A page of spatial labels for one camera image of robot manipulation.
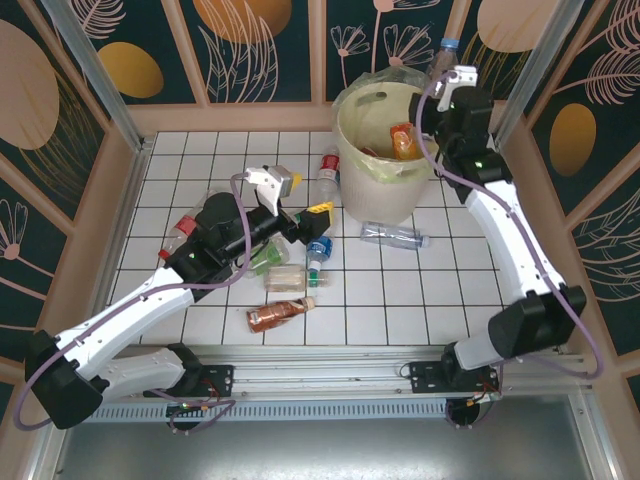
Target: white tile floor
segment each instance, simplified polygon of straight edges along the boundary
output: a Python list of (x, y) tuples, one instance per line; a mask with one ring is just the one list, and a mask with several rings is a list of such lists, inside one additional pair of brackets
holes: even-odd
[[(149, 278), (158, 267), (163, 236), (208, 188), (229, 191), (229, 177), (249, 166), (278, 163), (305, 181), (283, 204), (313, 204), (314, 181), (330, 133), (167, 132), (156, 140), (111, 302)], [(242, 198), (255, 207), (253, 189)], [(406, 222), (431, 237), (418, 253), (364, 243), (361, 224), (335, 211), (334, 250), (324, 267), (331, 285), (307, 292), (318, 307), (283, 327), (253, 334), (245, 312), (252, 306), (300, 295), (269, 294), (261, 278), (242, 279), (214, 291), (186, 312), (146, 332), (142, 344), (188, 345), (445, 345), (478, 332), (503, 308), (486, 240), (453, 190), (427, 182)], [(304, 263), (305, 249), (290, 245), (290, 263)]]

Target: plastic bottle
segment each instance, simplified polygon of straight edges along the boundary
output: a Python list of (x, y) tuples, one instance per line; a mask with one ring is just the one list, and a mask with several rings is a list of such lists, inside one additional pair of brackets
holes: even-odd
[(326, 203), (333, 200), (340, 185), (340, 152), (338, 147), (328, 147), (322, 157), (320, 170), (318, 170), (318, 180), (316, 181), (316, 195), (314, 200), (317, 203)]
[[(458, 40), (453, 38), (442, 39), (440, 42), (440, 50), (427, 67), (427, 85), (425, 85), (425, 87), (429, 86), (431, 82), (438, 80), (444, 72), (458, 65), (458, 56), (456, 55), (458, 43)], [(442, 83), (438, 83), (432, 97), (441, 98), (443, 92)]]
[(316, 238), (307, 247), (307, 259), (309, 260), (309, 287), (318, 286), (319, 273), (322, 264), (331, 257), (333, 240), (327, 235)]
[[(304, 292), (307, 286), (307, 270), (303, 265), (280, 265), (269, 269), (264, 277), (267, 292)], [(320, 272), (315, 279), (317, 286), (329, 285), (328, 272)]]
[(371, 243), (380, 242), (382, 245), (405, 250), (418, 250), (429, 245), (429, 237), (420, 235), (418, 230), (376, 222), (362, 224), (360, 240)]
[(267, 273), (269, 268), (289, 261), (289, 250), (287, 250), (284, 240), (280, 237), (272, 238), (266, 247), (257, 247), (253, 252), (251, 255), (253, 257), (251, 267), (247, 272), (249, 277), (259, 277)]
[(184, 242), (187, 241), (191, 232), (196, 228), (196, 215), (202, 211), (204, 207), (204, 202), (207, 201), (211, 195), (215, 194), (215, 190), (209, 190), (205, 195), (200, 199), (200, 201), (185, 213), (178, 223), (176, 223), (169, 233), (167, 234), (167, 238), (162, 244), (162, 248), (158, 252), (158, 256), (162, 260), (166, 260), (169, 258), (173, 252), (175, 252), (178, 247), (180, 247)]
[(315, 308), (313, 297), (304, 297), (300, 300), (277, 302), (247, 312), (249, 329), (253, 333), (261, 333), (287, 323), (291, 318), (300, 313)]

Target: trash bin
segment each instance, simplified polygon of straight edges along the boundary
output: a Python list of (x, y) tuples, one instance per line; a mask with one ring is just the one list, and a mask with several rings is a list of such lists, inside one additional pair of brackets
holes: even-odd
[[(390, 128), (409, 121), (409, 102), (413, 93), (422, 92), (415, 84), (424, 85), (424, 75), (412, 70), (410, 82), (399, 83), (385, 81), (397, 78), (396, 69), (391, 76), (385, 72), (356, 80), (338, 97), (334, 132), (340, 150), (340, 192), (347, 212), (361, 222), (397, 225), (418, 204), (430, 166), (425, 158), (393, 159)], [(362, 153), (363, 147), (379, 157)]]

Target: bottle label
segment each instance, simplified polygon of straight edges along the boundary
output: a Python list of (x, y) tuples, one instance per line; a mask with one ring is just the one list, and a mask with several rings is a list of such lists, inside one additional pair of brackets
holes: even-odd
[(329, 237), (324, 235), (315, 239), (307, 247), (308, 252), (319, 253), (321, 255), (331, 256), (331, 250), (333, 250), (333, 241)]
[(178, 223), (176, 223), (176, 226), (174, 228), (177, 228), (182, 233), (189, 236), (191, 235), (191, 232), (193, 232), (196, 228), (196, 221), (195, 219), (185, 215), (178, 221)]
[(337, 155), (325, 155), (322, 157), (322, 165), (318, 171), (318, 180), (326, 178), (335, 182), (339, 165), (340, 157)]

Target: blue bottle cap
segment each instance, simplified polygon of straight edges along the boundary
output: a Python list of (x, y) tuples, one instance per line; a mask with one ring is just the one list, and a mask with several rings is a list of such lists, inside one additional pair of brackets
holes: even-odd
[(440, 46), (442, 48), (453, 48), (454, 50), (456, 50), (458, 48), (458, 45), (460, 45), (460, 41), (456, 40), (455, 38), (443, 38), (440, 42)]

